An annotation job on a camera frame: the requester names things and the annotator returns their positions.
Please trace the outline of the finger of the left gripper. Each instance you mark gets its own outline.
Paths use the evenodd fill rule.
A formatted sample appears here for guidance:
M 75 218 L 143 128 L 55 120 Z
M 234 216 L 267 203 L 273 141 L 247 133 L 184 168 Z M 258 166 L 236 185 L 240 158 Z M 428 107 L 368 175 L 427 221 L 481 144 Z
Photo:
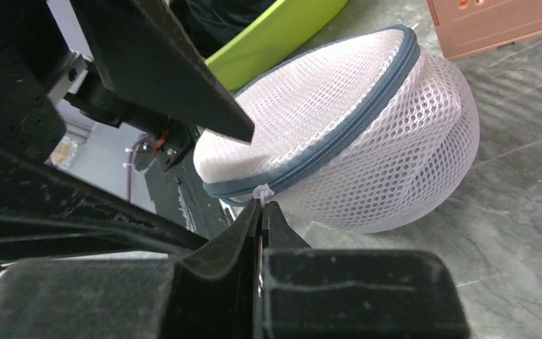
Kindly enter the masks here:
M 255 124 L 164 1 L 72 1 L 93 61 L 122 100 L 251 142 Z

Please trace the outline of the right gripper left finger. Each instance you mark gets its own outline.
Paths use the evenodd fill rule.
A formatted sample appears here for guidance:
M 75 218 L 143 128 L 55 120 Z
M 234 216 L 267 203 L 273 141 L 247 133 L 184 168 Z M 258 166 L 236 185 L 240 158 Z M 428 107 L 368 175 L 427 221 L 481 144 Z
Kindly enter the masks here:
M 180 260 L 23 261 L 0 277 L 0 338 L 251 338 L 262 208 Z

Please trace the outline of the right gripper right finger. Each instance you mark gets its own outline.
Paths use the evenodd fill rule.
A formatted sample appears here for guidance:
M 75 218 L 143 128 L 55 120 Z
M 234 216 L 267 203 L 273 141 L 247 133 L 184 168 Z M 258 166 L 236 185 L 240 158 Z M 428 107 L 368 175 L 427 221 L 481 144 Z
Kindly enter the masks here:
M 428 251 L 312 249 L 276 203 L 261 221 L 262 338 L 469 338 L 450 271 Z

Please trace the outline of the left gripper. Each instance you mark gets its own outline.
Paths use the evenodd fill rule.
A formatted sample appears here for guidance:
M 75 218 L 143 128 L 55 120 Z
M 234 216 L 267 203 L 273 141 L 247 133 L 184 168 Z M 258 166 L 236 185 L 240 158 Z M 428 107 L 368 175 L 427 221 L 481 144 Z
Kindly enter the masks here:
M 105 88 L 93 56 L 71 50 L 46 1 L 0 1 L 0 157 L 46 162 L 66 130 L 56 110 L 60 102 L 99 123 L 140 129 L 152 154 L 167 153 L 173 163 L 195 145 L 194 124 Z

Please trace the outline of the white mesh laundry bag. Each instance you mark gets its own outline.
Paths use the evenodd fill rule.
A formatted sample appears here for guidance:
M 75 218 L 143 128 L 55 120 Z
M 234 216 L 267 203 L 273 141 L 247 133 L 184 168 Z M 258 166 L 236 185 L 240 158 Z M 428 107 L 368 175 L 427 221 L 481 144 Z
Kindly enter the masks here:
M 204 190 L 235 206 L 275 202 L 334 230 L 422 218 L 459 186 L 479 145 L 466 78 L 403 25 L 296 56 L 236 101 L 255 124 L 252 140 L 201 135 L 193 165 Z

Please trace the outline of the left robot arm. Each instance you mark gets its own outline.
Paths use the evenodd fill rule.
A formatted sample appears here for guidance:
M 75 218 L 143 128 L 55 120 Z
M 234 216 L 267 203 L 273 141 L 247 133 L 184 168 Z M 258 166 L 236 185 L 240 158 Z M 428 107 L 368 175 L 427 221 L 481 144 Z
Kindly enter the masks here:
M 249 142 L 254 124 L 165 1 L 73 1 L 92 57 L 70 49 L 46 1 L 0 1 L 0 271 L 24 258 L 187 254 L 206 238 L 47 164 L 56 106 L 193 149 L 197 126 Z

